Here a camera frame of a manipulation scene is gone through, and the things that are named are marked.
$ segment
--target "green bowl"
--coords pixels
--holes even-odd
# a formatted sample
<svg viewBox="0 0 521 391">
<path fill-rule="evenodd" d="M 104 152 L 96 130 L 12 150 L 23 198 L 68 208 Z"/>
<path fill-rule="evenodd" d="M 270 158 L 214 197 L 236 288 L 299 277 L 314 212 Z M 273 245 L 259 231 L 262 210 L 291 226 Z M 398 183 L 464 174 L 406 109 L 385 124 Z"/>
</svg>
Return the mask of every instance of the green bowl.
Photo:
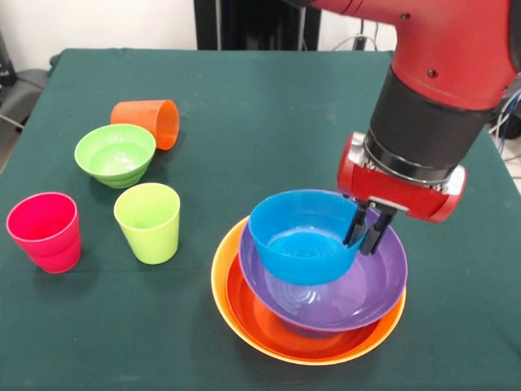
<svg viewBox="0 0 521 391">
<path fill-rule="evenodd" d="M 117 124 L 97 128 L 76 145 L 74 158 L 88 175 L 122 189 L 139 182 L 155 152 L 155 139 L 136 125 Z"/>
</svg>

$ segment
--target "green tablecloth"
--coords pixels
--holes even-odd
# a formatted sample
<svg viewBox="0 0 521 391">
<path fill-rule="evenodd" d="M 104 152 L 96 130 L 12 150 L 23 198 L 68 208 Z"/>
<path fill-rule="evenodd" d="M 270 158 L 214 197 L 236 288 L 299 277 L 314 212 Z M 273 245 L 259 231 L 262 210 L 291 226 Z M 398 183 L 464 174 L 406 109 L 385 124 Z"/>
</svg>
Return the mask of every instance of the green tablecloth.
<svg viewBox="0 0 521 391">
<path fill-rule="evenodd" d="M 335 189 L 344 140 L 365 130 L 388 54 L 65 51 L 0 177 L 0 218 L 64 191 L 84 252 L 39 270 L 0 232 L 0 389 L 521 389 L 521 199 L 483 134 L 462 204 L 444 224 L 396 219 L 409 256 L 397 329 L 354 362 L 299 367 L 242 342 L 221 319 L 210 267 L 252 207 L 292 188 Z M 82 135 L 115 103 L 174 99 L 182 134 L 144 182 L 182 198 L 176 257 L 135 260 L 112 216 L 121 191 L 76 167 Z"/>
</svg>

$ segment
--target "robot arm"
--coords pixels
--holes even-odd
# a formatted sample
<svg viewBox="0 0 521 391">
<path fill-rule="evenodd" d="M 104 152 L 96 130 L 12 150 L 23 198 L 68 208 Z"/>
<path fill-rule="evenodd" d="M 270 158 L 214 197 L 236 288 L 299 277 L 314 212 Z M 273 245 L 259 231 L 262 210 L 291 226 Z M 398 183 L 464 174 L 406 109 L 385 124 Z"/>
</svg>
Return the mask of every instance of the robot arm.
<svg viewBox="0 0 521 391">
<path fill-rule="evenodd" d="M 367 134 L 345 144 L 337 186 L 380 219 L 361 246 L 374 253 L 397 210 L 442 222 L 462 197 L 465 157 L 521 70 L 517 0 L 292 0 L 396 26 L 398 44 Z"/>
</svg>

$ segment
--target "green cup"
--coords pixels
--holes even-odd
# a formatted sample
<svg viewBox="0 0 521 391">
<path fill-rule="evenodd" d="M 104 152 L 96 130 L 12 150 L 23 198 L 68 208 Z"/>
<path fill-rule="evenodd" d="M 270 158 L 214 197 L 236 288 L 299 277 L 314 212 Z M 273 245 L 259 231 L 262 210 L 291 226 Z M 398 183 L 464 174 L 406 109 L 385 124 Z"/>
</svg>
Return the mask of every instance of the green cup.
<svg viewBox="0 0 521 391">
<path fill-rule="evenodd" d="M 114 217 L 139 261 L 157 265 L 173 257 L 180 208 L 179 195 L 160 183 L 143 183 L 118 197 Z"/>
</svg>

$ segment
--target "pink cup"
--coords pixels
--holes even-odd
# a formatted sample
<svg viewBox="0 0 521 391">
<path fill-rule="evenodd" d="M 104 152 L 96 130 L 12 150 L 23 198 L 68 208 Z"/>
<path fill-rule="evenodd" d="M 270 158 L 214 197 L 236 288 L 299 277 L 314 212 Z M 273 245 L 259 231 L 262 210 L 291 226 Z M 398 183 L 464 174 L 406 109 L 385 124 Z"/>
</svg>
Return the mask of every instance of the pink cup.
<svg viewBox="0 0 521 391">
<path fill-rule="evenodd" d="M 63 273 L 80 260 L 80 218 L 68 195 L 32 195 L 9 212 L 6 226 L 11 238 L 47 273 Z"/>
</svg>

